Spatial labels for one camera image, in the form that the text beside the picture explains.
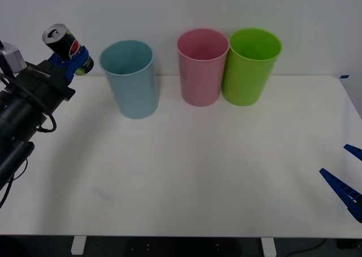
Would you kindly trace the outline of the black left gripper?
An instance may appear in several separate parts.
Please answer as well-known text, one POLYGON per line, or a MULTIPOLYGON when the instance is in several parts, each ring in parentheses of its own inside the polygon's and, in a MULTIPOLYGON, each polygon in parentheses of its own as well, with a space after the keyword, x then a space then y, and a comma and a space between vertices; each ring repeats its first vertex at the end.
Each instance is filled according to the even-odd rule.
POLYGON ((16 76, 16 81, 39 99, 46 109, 53 113, 63 102, 69 101, 75 90, 69 88, 77 70, 85 75, 83 68, 89 58, 87 48, 80 48, 80 52, 73 59, 62 61, 55 53, 48 60, 38 65, 27 62, 28 67, 16 76))

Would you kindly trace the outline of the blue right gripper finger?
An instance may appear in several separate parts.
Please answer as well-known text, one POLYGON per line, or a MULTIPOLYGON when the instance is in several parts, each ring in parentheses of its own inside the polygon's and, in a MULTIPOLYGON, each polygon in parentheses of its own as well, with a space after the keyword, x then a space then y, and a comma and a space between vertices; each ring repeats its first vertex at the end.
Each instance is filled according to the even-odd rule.
POLYGON ((347 150, 350 154, 352 154, 356 158, 358 158, 360 161, 362 161, 362 149, 354 147, 354 146, 349 145, 349 144, 346 144, 343 148, 345 150, 347 150))
POLYGON ((345 204, 350 214, 352 214, 358 222, 361 222, 361 193, 345 184, 326 169, 322 168, 319 172, 345 204))

